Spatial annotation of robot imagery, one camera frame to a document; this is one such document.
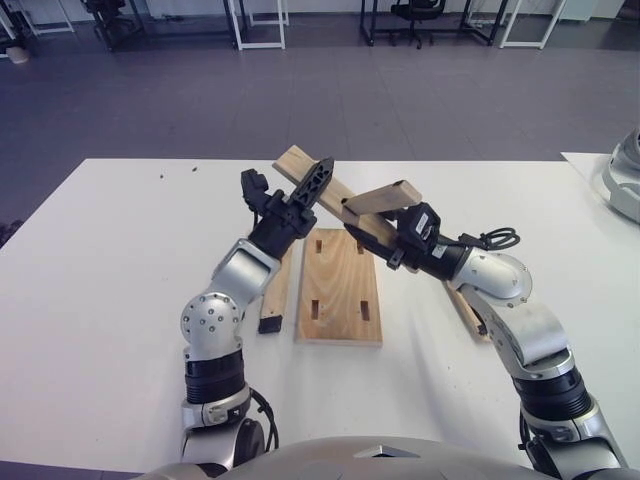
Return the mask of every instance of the black cable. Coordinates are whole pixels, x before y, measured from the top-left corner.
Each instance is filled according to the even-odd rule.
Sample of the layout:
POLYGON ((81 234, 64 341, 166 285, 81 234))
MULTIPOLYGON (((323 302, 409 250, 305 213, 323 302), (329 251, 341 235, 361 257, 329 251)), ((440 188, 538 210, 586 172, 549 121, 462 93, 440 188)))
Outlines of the black cable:
POLYGON ((527 421, 520 412, 520 445, 518 445, 518 450, 524 450, 527 446, 527 443, 531 441, 531 434, 529 433, 529 425, 527 425, 527 421))
POLYGON ((503 227, 492 230, 488 233, 481 233, 478 238, 463 233, 458 237, 459 246, 479 247, 483 250, 505 250, 520 243, 520 235, 515 228, 503 227))
POLYGON ((253 398, 256 403, 259 405, 258 413, 263 413, 269 420, 269 436, 267 437, 267 445, 265 447, 265 451, 269 451, 271 449, 271 441, 273 440, 273 449, 277 450, 280 448, 280 436, 278 434, 278 426, 276 425, 275 416, 273 414, 273 409, 269 402, 267 402, 266 398, 260 395, 259 392, 251 389, 251 398, 253 398))

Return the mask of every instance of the wooden board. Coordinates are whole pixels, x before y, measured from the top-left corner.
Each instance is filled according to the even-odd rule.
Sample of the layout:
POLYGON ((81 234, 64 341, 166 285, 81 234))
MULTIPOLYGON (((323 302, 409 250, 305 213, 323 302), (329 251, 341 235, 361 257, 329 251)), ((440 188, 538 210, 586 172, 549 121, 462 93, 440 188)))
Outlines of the wooden board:
POLYGON ((346 230, 314 229, 305 242, 296 338, 382 345, 373 255, 346 230))
POLYGON ((386 187, 377 188, 344 202, 344 206, 356 215, 380 213, 417 205, 422 195, 406 180, 399 180, 386 187))
MULTIPOLYGON (((314 160, 311 157, 294 145, 273 164, 273 168, 295 185, 298 185, 313 166, 313 163, 314 160)), ((342 200, 348 200, 353 196, 353 192, 334 177, 322 193, 319 203, 344 223, 355 225, 375 235, 381 244, 394 248, 393 245, 397 234, 393 226, 384 218, 376 214, 358 216, 344 207, 342 200)))
POLYGON ((450 282, 442 282, 445 290, 449 294, 451 298, 451 302, 456 307, 456 310, 460 314, 460 317, 464 321, 465 325, 471 331, 472 335, 480 340, 484 340, 489 342, 489 337, 487 336, 487 327, 476 312, 469 306, 467 301, 464 299, 462 294, 455 290, 450 282))
POLYGON ((281 260, 281 266, 276 276, 273 277, 271 283, 267 287, 264 298, 262 299, 262 307, 260 309, 260 318, 282 317, 287 307, 287 293, 289 292, 289 275, 291 273, 291 252, 294 245, 289 247, 287 253, 281 260))

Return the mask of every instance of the silver robot arm segment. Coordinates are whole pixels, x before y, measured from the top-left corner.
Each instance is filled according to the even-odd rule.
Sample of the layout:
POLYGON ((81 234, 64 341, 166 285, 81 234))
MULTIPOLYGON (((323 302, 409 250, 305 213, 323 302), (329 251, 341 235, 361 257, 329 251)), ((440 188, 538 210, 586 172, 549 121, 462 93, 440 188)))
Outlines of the silver robot arm segment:
POLYGON ((522 400, 522 448, 536 470, 574 479, 627 467, 562 325, 532 295, 527 268, 509 255, 472 248, 452 284, 485 322, 513 379, 522 400))
MULTIPOLYGON (((247 306, 259 295, 280 269, 280 262, 246 239, 238 240, 213 272, 209 287, 195 296, 182 311, 180 327, 189 346, 184 349, 187 375, 194 362, 228 358, 242 351, 238 334, 247 306)), ((233 369, 237 381, 224 377, 218 382, 187 376, 187 399, 182 404, 183 425, 187 430, 228 423, 246 413, 250 400, 249 386, 233 369), (210 387, 215 400, 200 403, 203 390, 210 387), (229 388, 237 390, 227 392, 229 388)))
POLYGON ((255 170, 242 173, 243 197, 254 213, 253 230, 236 242, 216 267, 209 287, 186 304, 180 317, 189 343, 184 349, 183 462, 228 471, 264 453, 260 423, 245 418, 252 399, 271 425, 266 450, 272 439, 278 448, 273 411, 245 382, 239 327, 247 306, 280 269, 282 256, 315 225, 311 207, 332 173, 333 159, 318 162, 290 197, 282 190, 267 194, 266 178, 255 170))

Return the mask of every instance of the table leg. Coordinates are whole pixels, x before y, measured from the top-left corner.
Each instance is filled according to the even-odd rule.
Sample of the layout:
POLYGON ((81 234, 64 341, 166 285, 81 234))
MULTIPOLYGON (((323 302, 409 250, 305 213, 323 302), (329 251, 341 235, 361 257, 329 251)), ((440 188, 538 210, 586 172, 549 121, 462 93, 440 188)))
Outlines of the table leg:
POLYGON ((138 6, 136 5, 136 0, 131 0, 129 3, 131 4, 131 10, 133 10, 133 16, 136 17, 138 28, 140 31, 145 32, 144 24, 142 23, 142 18, 140 18, 140 12, 138 12, 138 6))
POLYGON ((278 6, 278 28, 280 29, 280 45, 281 48, 285 49, 284 43, 284 16, 282 13, 282 0, 276 0, 276 5, 278 6))
POLYGON ((509 19, 509 23, 507 24, 507 29, 504 32, 502 41, 500 42, 500 48, 504 48, 505 43, 507 43, 507 39, 509 38, 509 34, 511 33, 513 24, 515 23, 516 17, 518 16, 518 12, 520 11, 520 5, 522 5, 522 0, 518 0, 518 2, 516 3, 516 7, 513 9, 513 12, 511 12, 511 18, 509 19))
POLYGON ((244 0, 239 0, 240 15, 242 15, 242 33, 247 31, 247 14, 244 12, 244 0))
POLYGON ((222 0, 222 3, 224 5, 224 13, 227 17, 227 29, 229 30, 229 37, 231 38, 231 45, 236 48, 238 47, 239 40, 236 40, 235 29, 233 28, 233 20, 231 19, 231 10, 229 9, 229 0, 222 0))
POLYGON ((487 45, 489 46, 493 45, 493 42, 496 39, 496 35, 498 34, 498 27, 500 27, 500 25, 504 20, 504 15, 507 10, 508 3, 509 3, 509 0, 502 0, 502 2, 500 2, 500 9, 498 10, 498 16, 496 17, 496 21, 493 22, 493 27, 491 28, 491 35, 489 35, 489 41, 487 42, 487 45))
POLYGON ((469 8, 471 8, 471 0, 467 0, 464 4, 464 10, 462 11, 462 17, 460 17, 460 25, 458 29, 462 30, 467 24, 467 18, 469 17, 469 8))
POLYGON ((376 38, 376 17, 378 16, 378 0, 373 0, 373 9, 371 10, 371 30, 369 31, 369 45, 373 47, 376 38))

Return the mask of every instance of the white wall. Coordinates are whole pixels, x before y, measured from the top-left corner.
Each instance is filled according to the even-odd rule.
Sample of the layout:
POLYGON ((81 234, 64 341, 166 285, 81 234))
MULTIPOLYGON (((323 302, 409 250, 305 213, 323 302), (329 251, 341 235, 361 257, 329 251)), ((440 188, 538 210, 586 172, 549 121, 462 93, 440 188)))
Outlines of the white wall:
POLYGON ((624 0, 600 0, 593 11, 598 18, 616 18, 624 5, 624 0))
MULTIPOLYGON (((367 1, 367 8, 371 8, 372 0, 367 1)), ((55 0, 22 0, 25 9, 31 15, 35 23, 62 22, 63 17, 55 0)), ((86 21, 92 17, 87 14, 80 0, 62 0, 67 14, 72 21, 86 21)), ((388 11, 395 0, 381 0, 380 11, 388 11)), ((522 13, 550 13, 555 5, 555 0, 525 0, 522 13)), ((614 18, 624 0, 598 0, 593 16, 614 18)), ((270 12, 275 10, 275 0, 245 0, 245 4, 251 5, 255 12, 270 12)), ((465 0, 449 0, 447 12, 459 12, 464 8, 465 0)), ((507 9, 513 8, 514 0, 511 0, 507 9)), ((220 0, 136 0, 138 9, 148 11, 155 17, 166 15, 207 15, 222 14, 224 9, 220 0)), ((474 0, 474 9, 483 12, 496 12, 500 0, 474 0)), ((289 0, 289 9, 292 12, 358 12, 360 0, 289 0)))
MULTIPOLYGON (((367 1, 367 8, 371 8, 372 0, 367 1)), ((379 11, 388 11, 395 0, 381 0, 378 4, 379 11)), ((206 15, 211 13, 223 13, 221 1, 216 0, 147 0, 149 12, 153 16, 166 15, 206 15)), ((461 12, 465 0, 449 0, 447 12, 461 12)), ((480 11, 497 12, 500 0, 475 0, 474 4, 480 11)), ((525 0, 522 6, 523 13, 550 13, 554 0, 525 0)), ((245 5, 250 5, 255 12, 275 11, 275 0, 245 0, 245 5)), ((360 0, 289 0, 291 12, 359 12, 360 0)))
MULTIPOLYGON (((72 22, 93 20, 93 17, 87 13, 80 0, 62 0, 62 4, 72 22)), ((12 5, 17 5, 17 2, 16 0, 7 0, 7 5, 11 7, 12 5)), ((31 20, 36 24, 64 22, 57 0, 22 0, 22 5, 27 13, 31 15, 31 20)), ((141 12, 147 11, 144 0, 137 0, 136 5, 141 12)), ((131 11, 131 9, 127 5, 127 8, 123 11, 131 11)))

